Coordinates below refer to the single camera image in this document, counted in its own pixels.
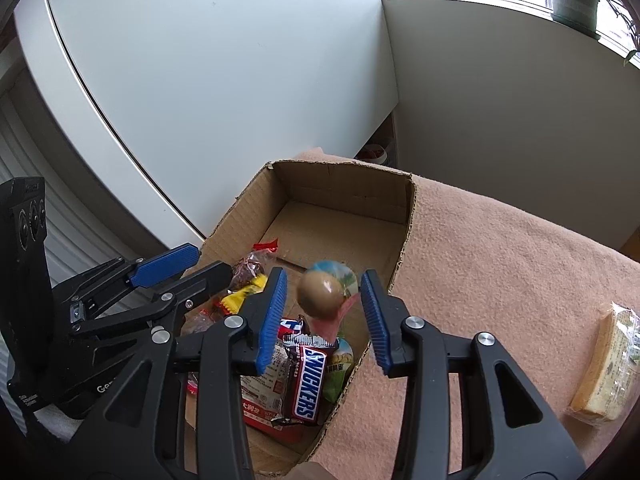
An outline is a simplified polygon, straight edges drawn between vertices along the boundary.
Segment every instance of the brown egg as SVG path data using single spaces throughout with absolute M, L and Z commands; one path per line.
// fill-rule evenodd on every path
M 298 304 L 311 317 L 335 318 L 344 299 L 342 284 L 327 272 L 310 270 L 300 278 Z

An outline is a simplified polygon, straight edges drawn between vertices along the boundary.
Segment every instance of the pink blanket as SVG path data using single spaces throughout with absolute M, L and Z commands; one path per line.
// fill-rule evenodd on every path
M 340 160 L 318 151 L 302 158 Z M 393 294 L 443 332 L 492 332 L 590 464 L 623 417 L 596 430 L 562 412 L 591 358 L 606 304 L 640 306 L 640 264 L 490 198 L 418 176 L 414 182 L 414 224 Z M 370 351 L 311 460 L 338 480 L 388 480 L 403 403 L 404 380 L 385 378 Z M 453 471 L 461 453 L 455 396 L 452 417 Z

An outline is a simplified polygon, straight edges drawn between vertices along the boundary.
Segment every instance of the screw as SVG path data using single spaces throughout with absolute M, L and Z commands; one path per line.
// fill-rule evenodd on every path
M 151 336 L 151 341 L 158 344 L 166 343 L 169 339 L 171 339 L 171 334 L 167 330 L 158 330 Z
M 418 316 L 409 316 L 404 322 L 409 328 L 422 328 L 424 326 L 424 320 Z
M 240 316 L 228 316 L 225 317 L 225 326 L 228 328 L 238 328 L 242 326 L 244 319 Z
M 488 332 L 478 334 L 478 342 L 484 346 L 492 346 L 495 343 L 495 337 Z

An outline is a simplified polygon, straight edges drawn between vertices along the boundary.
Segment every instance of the bread slice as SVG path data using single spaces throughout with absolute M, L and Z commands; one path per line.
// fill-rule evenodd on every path
M 573 415 L 590 424 L 616 420 L 638 378 L 638 317 L 628 308 L 612 307 L 600 322 L 593 358 L 570 405 Z

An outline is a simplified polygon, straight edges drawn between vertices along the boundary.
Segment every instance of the green pot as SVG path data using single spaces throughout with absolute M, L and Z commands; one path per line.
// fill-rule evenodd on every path
M 599 39 L 596 34 L 598 23 L 598 0 L 552 0 L 555 22 L 574 28 L 579 32 Z

